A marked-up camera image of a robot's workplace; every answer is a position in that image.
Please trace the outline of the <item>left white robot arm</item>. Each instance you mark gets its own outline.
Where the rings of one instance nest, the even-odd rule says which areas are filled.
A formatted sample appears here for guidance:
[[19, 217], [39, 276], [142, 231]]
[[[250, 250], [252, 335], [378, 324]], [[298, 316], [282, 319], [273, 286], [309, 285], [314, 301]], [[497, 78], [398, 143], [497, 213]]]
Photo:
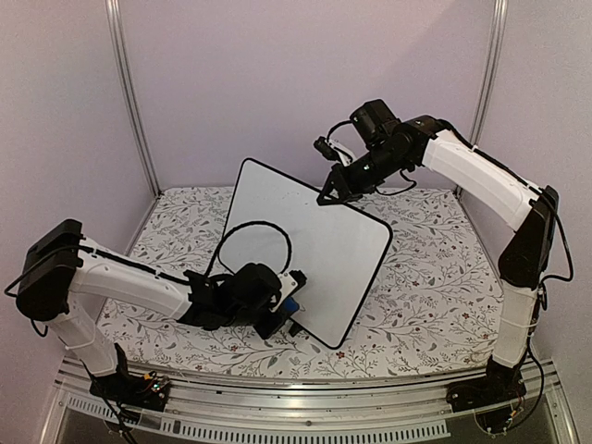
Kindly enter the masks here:
[[117, 401], [130, 401], [137, 381], [123, 370], [124, 354], [80, 305], [81, 295], [140, 306], [205, 330], [248, 325], [261, 339], [300, 308], [293, 295], [306, 279], [299, 271], [248, 263], [237, 272], [174, 276], [108, 251], [81, 228], [80, 221], [66, 219], [33, 244], [5, 293], [24, 316], [54, 331]]

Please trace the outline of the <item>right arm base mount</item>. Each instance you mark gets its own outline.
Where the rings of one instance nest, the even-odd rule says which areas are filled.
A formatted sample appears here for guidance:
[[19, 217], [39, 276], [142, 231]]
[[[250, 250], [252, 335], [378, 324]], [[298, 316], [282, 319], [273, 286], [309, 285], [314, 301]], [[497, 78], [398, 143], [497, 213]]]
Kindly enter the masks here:
[[510, 368], [490, 361], [483, 376], [449, 384], [446, 402], [457, 413], [518, 399], [525, 394], [519, 367]]

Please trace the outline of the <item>small black-framed whiteboard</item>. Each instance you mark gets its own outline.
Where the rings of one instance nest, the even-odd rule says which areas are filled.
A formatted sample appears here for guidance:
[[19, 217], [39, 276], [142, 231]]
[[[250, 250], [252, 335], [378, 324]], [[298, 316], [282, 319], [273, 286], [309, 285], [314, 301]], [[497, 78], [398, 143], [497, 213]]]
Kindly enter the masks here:
[[314, 187], [252, 158], [243, 160], [228, 209], [236, 226], [219, 258], [233, 271], [247, 263], [287, 267], [307, 277], [292, 320], [332, 350], [340, 348], [377, 276], [393, 233], [350, 205], [320, 206]]

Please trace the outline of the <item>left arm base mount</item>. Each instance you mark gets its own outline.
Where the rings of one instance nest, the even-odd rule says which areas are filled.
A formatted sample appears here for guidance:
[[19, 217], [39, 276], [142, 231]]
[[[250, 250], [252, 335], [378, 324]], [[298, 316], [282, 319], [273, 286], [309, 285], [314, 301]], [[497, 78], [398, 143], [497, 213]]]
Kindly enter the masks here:
[[118, 404], [156, 412], [167, 406], [171, 381], [167, 376], [150, 372], [132, 376], [117, 370], [108, 376], [93, 376], [90, 393]]

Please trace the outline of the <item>blue whiteboard eraser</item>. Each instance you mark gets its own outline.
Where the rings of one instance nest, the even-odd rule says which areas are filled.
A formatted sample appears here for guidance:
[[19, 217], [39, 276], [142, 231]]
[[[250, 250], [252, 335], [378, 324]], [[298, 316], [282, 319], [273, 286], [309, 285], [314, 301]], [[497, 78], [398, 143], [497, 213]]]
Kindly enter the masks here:
[[292, 298], [286, 299], [281, 306], [287, 316], [292, 316], [300, 310], [300, 305]]

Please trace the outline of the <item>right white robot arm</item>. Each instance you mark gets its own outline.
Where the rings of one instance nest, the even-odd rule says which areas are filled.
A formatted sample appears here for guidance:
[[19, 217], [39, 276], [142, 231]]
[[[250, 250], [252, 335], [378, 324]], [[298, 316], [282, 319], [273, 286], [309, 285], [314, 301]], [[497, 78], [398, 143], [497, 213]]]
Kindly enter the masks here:
[[314, 148], [333, 166], [317, 198], [319, 205], [348, 204], [377, 192], [387, 178], [418, 167], [436, 172], [486, 205], [512, 230], [499, 257], [503, 305], [491, 362], [516, 367], [536, 327], [537, 297], [558, 224], [559, 197], [538, 187], [470, 144], [449, 121], [428, 115], [397, 118], [381, 99], [364, 103], [347, 120], [366, 153], [353, 156], [330, 134]]

